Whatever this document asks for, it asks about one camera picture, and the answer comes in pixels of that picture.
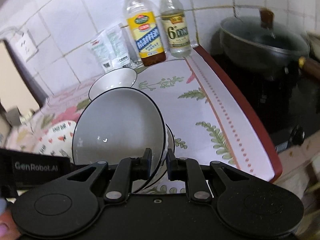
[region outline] cable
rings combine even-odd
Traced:
[[[3,30],[1,30],[1,31],[0,31],[0,35],[2,35],[2,34],[4,34],[4,33],[8,32],[8,31],[14,31],[15,33],[17,33],[17,34],[19,34],[19,35],[21,35],[21,36],[23,36],[23,35],[24,35],[24,32],[23,32],[23,31],[18,30],[18,28],[17,28],[17,27],[15,27],[15,26],[11,26],[11,27],[4,28]]]

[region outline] vinegar bottle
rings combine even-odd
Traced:
[[[132,36],[145,66],[166,60],[153,12],[143,0],[126,0],[125,13]]]
[[[160,13],[172,56],[189,56],[192,47],[182,3],[179,0],[161,0]]]

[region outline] metal screw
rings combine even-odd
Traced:
[[[119,191],[110,191],[106,194],[108,199],[119,199],[121,198],[122,194]]]
[[[210,194],[208,192],[205,191],[197,191],[194,194],[194,197],[197,199],[207,199],[208,197],[210,197]]]
[[[155,199],[153,202],[156,203],[156,204],[160,204],[160,203],[162,202],[162,199],[157,198],[157,199]]]

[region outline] wooden handle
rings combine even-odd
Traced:
[[[259,12],[261,17],[261,27],[265,29],[272,29],[275,14],[267,8],[261,8]]]
[[[311,58],[301,57],[299,59],[299,67],[306,73],[320,80],[320,63],[319,62]]]

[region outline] bottle label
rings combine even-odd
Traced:
[[[159,29],[152,12],[137,14],[129,18],[128,25],[141,58],[164,52]]]
[[[171,48],[182,48],[190,45],[189,32],[184,12],[161,16]]]

